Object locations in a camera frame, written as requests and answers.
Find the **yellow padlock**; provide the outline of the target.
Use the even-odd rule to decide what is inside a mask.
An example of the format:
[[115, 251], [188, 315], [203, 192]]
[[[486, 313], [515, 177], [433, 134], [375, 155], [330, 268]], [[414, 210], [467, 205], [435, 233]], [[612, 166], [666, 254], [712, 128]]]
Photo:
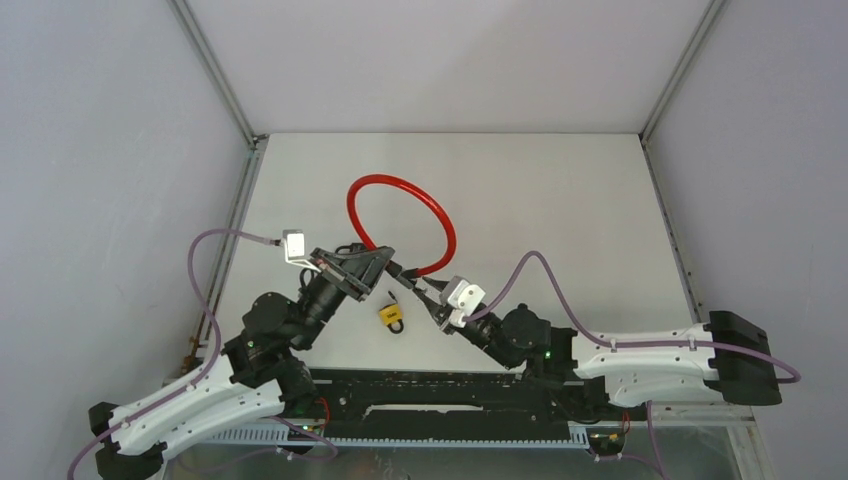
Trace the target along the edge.
[[395, 335], [402, 334], [405, 330], [404, 314], [398, 302], [397, 296], [388, 291], [387, 295], [390, 302], [384, 305], [379, 311], [378, 316], [381, 323]]

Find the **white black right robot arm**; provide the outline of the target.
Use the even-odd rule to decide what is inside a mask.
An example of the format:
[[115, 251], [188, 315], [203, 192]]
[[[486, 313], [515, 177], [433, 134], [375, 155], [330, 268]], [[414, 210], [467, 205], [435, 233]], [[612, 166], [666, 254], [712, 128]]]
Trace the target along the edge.
[[684, 329], [582, 333], [553, 326], [524, 303], [504, 317], [486, 312], [482, 290], [462, 277], [402, 283], [443, 333], [459, 334], [505, 369], [522, 368], [525, 378], [554, 391], [588, 384], [581, 402], [596, 418], [649, 401], [782, 401], [766, 331], [731, 311], [712, 311], [708, 322]]

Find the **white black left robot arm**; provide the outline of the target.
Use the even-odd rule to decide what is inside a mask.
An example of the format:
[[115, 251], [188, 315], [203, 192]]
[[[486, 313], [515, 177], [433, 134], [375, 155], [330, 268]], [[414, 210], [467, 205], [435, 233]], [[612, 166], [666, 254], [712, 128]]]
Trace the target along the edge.
[[317, 389], [296, 352], [308, 350], [348, 298], [366, 299], [395, 251], [337, 253], [315, 249], [314, 277], [291, 300], [267, 292], [243, 316], [241, 333], [197, 370], [139, 401], [101, 402], [89, 410], [99, 438], [103, 479], [149, 479], [163, 465], [212, 436], [263, 417], [304, 416]]

